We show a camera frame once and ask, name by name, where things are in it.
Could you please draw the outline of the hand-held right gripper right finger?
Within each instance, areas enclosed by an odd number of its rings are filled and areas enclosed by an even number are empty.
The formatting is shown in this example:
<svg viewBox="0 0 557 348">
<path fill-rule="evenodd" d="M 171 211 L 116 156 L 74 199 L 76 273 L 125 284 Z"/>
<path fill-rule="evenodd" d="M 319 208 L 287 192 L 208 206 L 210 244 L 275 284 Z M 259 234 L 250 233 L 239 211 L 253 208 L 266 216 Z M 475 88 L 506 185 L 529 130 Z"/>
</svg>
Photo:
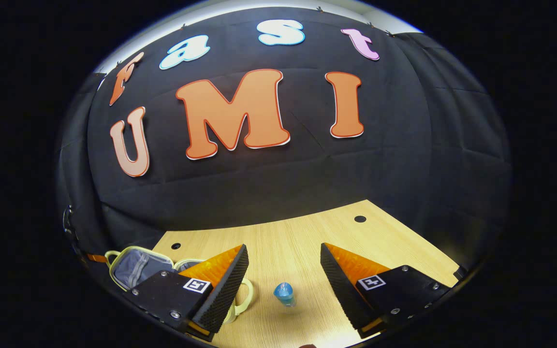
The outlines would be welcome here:
<svg viewBox="0 0 557 348">
<path fill-rule="evenodd" d="M 361 338 L 406 326 L 451 290 L 415 267 L 385 267 L 330 243 L 322 243 L 320 261 L 343 313 Z"/>
</svg>

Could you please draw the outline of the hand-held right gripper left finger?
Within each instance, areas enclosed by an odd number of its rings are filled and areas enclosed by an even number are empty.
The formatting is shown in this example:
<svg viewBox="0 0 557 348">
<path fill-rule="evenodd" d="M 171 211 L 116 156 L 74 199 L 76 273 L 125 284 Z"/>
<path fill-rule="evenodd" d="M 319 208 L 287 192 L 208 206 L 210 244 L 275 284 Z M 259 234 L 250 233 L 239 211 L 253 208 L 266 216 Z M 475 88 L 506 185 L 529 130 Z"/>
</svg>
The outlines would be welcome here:
<svg viewBox="0 0 557 348">
<path fill-rule="evenodd" d="M 241 244 L 182 272 L 157 271 L 129 291 L 129 302 L 179 334 L 211 342 L 249 265 Z"/>
</svg>

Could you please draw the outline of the cream suitcase with handles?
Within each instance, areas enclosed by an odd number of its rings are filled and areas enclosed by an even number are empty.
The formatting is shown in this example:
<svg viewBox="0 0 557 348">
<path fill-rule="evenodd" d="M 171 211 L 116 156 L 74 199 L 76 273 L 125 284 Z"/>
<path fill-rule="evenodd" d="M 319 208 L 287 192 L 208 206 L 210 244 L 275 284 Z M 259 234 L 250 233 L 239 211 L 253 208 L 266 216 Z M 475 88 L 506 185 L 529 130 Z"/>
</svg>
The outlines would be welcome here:
<svg viewBox="0 0 557 348">
<path fill-rule="evenodd" d="M 168 256 L 137 246 L 127 247 L 121 252 L 109 251 L 106 257 L 111 279 L 124 291 L 127 300 L 129 300 L 129 291 L 133 287 L 141 284 L 157 271 L 182 272 L 205 261 L 183 259 L 174 263 Z M 246 311 L 253 297 L 254 286 L 244 277 L 223 324 L 232 322 Z"/>
</svg>

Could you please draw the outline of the blue skin care bottle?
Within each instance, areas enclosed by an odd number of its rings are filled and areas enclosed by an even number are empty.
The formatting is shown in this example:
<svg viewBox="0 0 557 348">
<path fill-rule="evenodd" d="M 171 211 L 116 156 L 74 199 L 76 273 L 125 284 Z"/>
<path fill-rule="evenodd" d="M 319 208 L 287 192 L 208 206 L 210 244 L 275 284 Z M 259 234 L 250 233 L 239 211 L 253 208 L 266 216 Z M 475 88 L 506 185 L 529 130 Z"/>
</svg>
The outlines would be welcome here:
<svg viewBox="0 0 557 348">
<path fill-rule="evenodd" d="M 296 306 L 296 297 L 292 286 L 287 282 L 281 282 L 273 291 L 276 299 L 285 307 Z"/>
</svg>

